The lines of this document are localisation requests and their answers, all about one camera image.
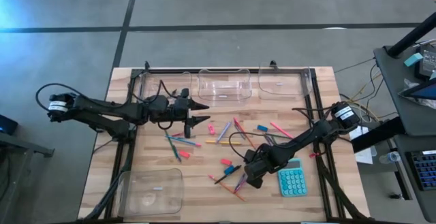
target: gray floor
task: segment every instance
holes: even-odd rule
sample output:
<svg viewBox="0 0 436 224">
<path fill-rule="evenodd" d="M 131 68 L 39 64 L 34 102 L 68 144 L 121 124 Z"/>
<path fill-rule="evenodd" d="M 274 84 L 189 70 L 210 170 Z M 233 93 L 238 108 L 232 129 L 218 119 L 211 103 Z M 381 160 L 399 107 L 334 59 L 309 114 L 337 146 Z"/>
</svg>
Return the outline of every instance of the gray floor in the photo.
<svg viewBox="0 0 436 224">
<path fill-rule="evenodd" d="M 1 27 L 121 26 L 129 0 L 0 0 Z M 433 0 L 136 0 L 132 26 L 420 22 Z M 410 29 L 195 31 L 129 33 L 121 67 L 324 65 L 340 69 L 369 59 Z M 432 32 L 425 39 L 436 37 Z M 78 214 L 95 133 L 74 121 L 50 123 L 34 101 L 49 82 L 69 84 L 102 99 L 119 33 L 0 33 L 0 114 L 20 123 L 18 135 L 56 148 L 34 157 L 20 196 L 16 223 L 72 221 Z M 339 90 L 353 95 L 373 62 L 337 74 Z M 50 89 L 41 94 L 46 101 Z M 394 112 L 386 87 L 371 101 L 379 114 Z M 391 200 L 393 174 L 362 174 L 371 216 L 425 223 L 415 201 Z"/>
</svg>

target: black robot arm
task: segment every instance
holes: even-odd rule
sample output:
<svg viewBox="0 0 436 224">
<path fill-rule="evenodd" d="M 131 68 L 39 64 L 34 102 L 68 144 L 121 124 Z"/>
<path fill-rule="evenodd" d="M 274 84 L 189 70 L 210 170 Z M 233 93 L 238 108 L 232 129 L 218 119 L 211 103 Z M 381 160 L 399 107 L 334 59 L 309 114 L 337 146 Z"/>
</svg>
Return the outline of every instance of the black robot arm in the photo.
<svg viewBox="0 0 436 224">
<path fill-rule="evenodd" d="M 185 137 L 190 138 L 192 127 L 210 118 L 210 116 L 189 116 L 190 110 L 208 109 L 208 106 L 195 102 L 189 98 L 189 90 L 183 89 L 170 104 L 164 95 L 154 95 L 141 100 L 140 103 L 115 103 L 91 99 L 75 93 L 62 93 L 50 96 L 47 109 L 52 122 L 76 120 L 87 124 L 94 130 L 103 129 L 114 139 L 126 138 L 129 135 L 130 123 L 143 125 L 148 121 L 158 123 L 161 129 L 169 129 L 173 122 L 185 123 Z M 122 118 L 112 120 L 104 117 L 115 116 Z M 164 128 L 160 123 L 169 122 Z"/>
</svg>

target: plastic tray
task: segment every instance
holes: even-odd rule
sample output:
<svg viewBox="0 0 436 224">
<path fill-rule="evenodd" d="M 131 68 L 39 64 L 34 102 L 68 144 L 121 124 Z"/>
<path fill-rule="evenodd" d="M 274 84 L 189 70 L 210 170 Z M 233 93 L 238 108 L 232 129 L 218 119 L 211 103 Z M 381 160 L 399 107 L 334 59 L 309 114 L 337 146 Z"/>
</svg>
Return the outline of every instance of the plastic tray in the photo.
<svg viewBox="0 0 436 224">
<path fill-rule="evenodd" d="M 198 97 L 209 106 L 243 106 L 251 94 L 248 69 L 198 73 Z"/>
<path fill-rule="evenodd" d="M 174 214 L 182 208 L 183 178 L 179 169 L 125 172 L 115 197 L 119 217 Z"/>
<path fill-rule="evenodd" d="M 303 68 L 301 74 L 290 74 L 286 69 L 260 63 L 258 84 L 260 99 L 302 99 L 313 90 L 309 67 Z"/>
<path fill-rule="evenodd" d="M 145 78 L 141 78 L 141 80 L 145 81 L 145 85 L 142 86 L 143 96 L 142 99 L 153 96 L 157 94 L 157 90 L 159 88 L 160 80 L 163 81 L 165 87 L 168 92 L 173 95 L 180 95 L 182 89 L 188 88 L 189 92 L 191 92 L 192 85 L 192 74 L 189 72 L 184 72 L 182 74 L 143 74 Z M 164 88 L 161 87 L 159 92 L 160 95 L 165 95 L 169 97 Z"/>
</svg>

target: keyboard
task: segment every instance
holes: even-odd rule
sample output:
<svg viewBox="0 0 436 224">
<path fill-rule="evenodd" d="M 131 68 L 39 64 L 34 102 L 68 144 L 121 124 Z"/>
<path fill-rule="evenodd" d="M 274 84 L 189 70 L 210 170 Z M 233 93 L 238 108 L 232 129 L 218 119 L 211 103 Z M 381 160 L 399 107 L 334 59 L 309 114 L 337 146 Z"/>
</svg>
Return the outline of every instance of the keyboard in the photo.
<svg viewBox="0 0 436 224">
<path fill-rule="evenodd" d="M 408 152 L 406 157 L 420 189 L 436 190 L 436 150 Z"/>
</svg>

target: white label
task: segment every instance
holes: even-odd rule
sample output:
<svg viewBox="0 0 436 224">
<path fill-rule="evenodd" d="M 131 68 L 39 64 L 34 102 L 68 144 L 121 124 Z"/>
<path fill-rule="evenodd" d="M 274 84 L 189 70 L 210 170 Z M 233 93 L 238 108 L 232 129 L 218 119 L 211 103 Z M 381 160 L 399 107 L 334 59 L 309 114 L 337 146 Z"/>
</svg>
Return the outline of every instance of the white label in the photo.
<svg viewBox="0 0 436 224">
<path fill-rule="evenodd" d="M 429 155 L 429 154 L 435 154 L 436 150 L 429 150 L 429 151 L 424 151 L 422 152 L 423 155 Z"/>
<path fill-rule="evenodd" d="M 346 112 L 348 112 L 348 111 L 351 111 L 351 107 L 346 107 L 346 108 L 342 108 L 341 110 L 339 110 L 338 112 L 336 112 L 335 114 L 334 114 L 334 116 L 335 117 L 339 117 L 340 115 L 342 115 L 342 114 L 345 114 Z"/>
<path fill-rule="evenodd" d="M 349 111 L 349 112 L 347 112 L 346 114 L 342 115 L 342 116 L 341 116 L 341 119 L 342 119 L 342 120 L 345 120 L 345 119 L 348 118 L 349 116 L 353 116 L 353 115 L 354 115 L 353 111 Z"/>
<path fill-rule="evenodd" d="M 50 102 L 50 106 L 65 106 L 65 105 L 67 105 L 67 103 L 64 101 L 52 101 L 52 102 Z"/>
<path fill-rule="evenodd" d="M 62 111 L 62 112 L 67 112 L 68 109 L 61 107 L 61 106 L 49 106 L 48 107 L 49 110 L 58 110 L 58 111 Z"/>
</svg>

